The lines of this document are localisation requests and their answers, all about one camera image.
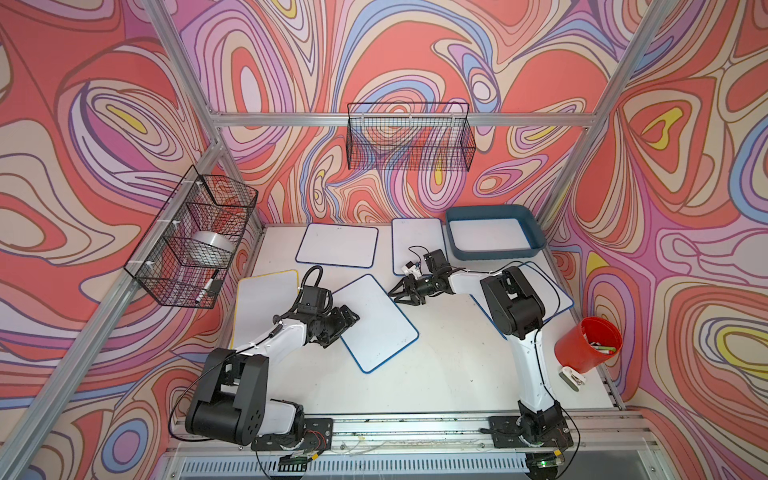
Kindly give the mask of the blue-framed whiteboard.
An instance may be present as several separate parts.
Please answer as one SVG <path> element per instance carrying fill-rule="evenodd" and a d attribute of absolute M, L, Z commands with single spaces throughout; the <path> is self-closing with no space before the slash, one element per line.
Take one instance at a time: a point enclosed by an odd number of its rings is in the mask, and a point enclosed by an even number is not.
<path fill-rule="evenodd" d="M 341 339 L 364 374 L 371 374 L 419 339 L 419 332 L 380 283 L 366 274 L 333 293 L 359 320 Z"/>
<path fill-rule="evenodd" d="M 435 250 L 447 252 L 443 225 L 437 218 L 398 218 L 392 227 L 392 271 L 403 275 L 408 262 L 416 262 Z"/>
<path fill-rule="evenodd" d="M 531 247 L 513 218 L 458 220 L 449 223 L 455 246 L 463 252 L 500 252 Z"/>
<path fill-rule="evenodd" d="M 505 338 L 525 339 L 574 302 L 532 261 L 512 261 L 495 272 L 468 273 L 463 289 Z"/>
<path fill-rule="evenodd" d="M 374 265 L 379 229 L 312 223 L 306 227 L 295 261 L 368 269 Z"/>

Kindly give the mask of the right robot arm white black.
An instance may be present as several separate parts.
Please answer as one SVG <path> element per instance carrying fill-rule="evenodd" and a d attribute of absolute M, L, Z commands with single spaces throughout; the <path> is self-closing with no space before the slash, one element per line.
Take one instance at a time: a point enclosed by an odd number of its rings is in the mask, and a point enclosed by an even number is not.
<path fill-rule="evenodd" d="M 530 447 L 568 449 L 573 440 L 566 415 L 545 376 L 540 335 L 545 304 L 519 267 L 478 273 L 447 266 L 425 277 L 407 274 L 387 295 L 396 303 L 420 306 L 427 298 L 442 294 L 479 293 L 484 297 L 481 304 L 511 348 L 520 389 L 517 423 L 509 430 L 496 429 L 491 434 L 498 439 L 514 436 Z"/>

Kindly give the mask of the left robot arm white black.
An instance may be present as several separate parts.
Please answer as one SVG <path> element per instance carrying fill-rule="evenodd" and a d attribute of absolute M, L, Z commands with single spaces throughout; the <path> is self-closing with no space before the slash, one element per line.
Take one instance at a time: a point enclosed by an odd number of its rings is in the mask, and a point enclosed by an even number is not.
<path fill-rule="evenodd" d="M 304 407 L 270 396 L 270 368 L 309 344 L 330 346 L 359 320 L 346 305 L 307 322 L 277 316 L 272 329 L 241 347 L 213 350 L 193 383 L 185 431 L 200 441 L 249 446 L 264 439 L 283 449 L 299 447 L 313 436 Z"/>

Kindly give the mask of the yellow-framed whiteboard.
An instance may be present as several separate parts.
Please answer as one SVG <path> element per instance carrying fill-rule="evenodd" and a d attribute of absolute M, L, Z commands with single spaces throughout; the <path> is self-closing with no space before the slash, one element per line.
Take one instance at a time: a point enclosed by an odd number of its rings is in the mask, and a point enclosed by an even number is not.
<path fill-rule="evenodd" d="M 299 288 L 296 270 L 242 279 L 238 283 L 230 347 L 241 347 L 268 333 L 273 317 L 293 305 Z"/>

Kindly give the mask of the teal plastic storage box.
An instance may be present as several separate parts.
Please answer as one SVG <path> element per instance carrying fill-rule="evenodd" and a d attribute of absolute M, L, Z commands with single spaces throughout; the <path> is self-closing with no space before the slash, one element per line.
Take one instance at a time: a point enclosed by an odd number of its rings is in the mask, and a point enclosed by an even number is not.
<path fill-rule="evenodd" d="M 529 258 L 547 245 L 542 228 L 523 205 L 452 207 L 445 220 L 452 253 L 459 260 Z"/>

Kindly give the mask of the silver tape roll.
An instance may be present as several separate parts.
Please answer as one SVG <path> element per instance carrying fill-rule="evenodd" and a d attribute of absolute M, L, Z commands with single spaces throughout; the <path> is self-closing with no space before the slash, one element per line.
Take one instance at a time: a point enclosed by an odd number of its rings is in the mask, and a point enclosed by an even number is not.
<path fill-rule="evenodd" d="M 229 238 L 212 231 L 194 233 L 183 247 L 188 265 L 214 269 L 227 268 L 234 251 L 235 245 Z"/>

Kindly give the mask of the red plastic cup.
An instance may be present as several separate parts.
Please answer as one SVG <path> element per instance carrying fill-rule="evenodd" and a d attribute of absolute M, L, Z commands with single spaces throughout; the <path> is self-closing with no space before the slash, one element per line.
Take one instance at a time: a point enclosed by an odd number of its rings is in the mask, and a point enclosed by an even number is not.
<path fill-rule="evenodd" d="M 613 359 L 622 346 L 617 326 L 601 317 L 587 317 L 556 342 L 554 352 L 561 366 L 584 374 Z"/>

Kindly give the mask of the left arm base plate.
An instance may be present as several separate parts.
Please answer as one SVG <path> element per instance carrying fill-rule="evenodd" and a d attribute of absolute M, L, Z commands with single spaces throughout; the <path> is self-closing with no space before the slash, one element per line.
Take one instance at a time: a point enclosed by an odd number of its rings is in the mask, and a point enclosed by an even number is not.
<path fill-rule="evenodd" d="M 332 447 L 334 420 L 330 417 L 304 419 L 283 434 L 258 436 L 251 444 L 255 452 L 309 453 L 324 452 Z"/>

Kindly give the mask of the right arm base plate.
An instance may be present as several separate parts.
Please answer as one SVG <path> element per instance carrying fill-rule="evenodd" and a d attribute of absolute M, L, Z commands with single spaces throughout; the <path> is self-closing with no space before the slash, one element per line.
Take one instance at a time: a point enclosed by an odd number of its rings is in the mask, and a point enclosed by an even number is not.
<path fill-rule="evenodd" d="M 545 448 L 566 450 L 574 446 L 562 417 L 540 421 L 532 416 L 492 416 L 481 432 L 491 436 L 495 448 Z"/>

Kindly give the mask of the aluminium front rail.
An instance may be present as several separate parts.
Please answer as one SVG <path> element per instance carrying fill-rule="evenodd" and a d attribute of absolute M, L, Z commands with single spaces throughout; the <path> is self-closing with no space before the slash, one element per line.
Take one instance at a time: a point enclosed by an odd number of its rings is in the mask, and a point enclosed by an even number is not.
<path fill-rule="evenodd" d="M 427 414 L 334 415 L 331 447 L 321 457 L 357 459 L 373 454 L 486 454 L 494 446 L 492 411 Z M 635 451 L 645 463 L 668 455 L 650 422 L 628 410 L 577 410 L 570 414 L 570 453 Z"/>

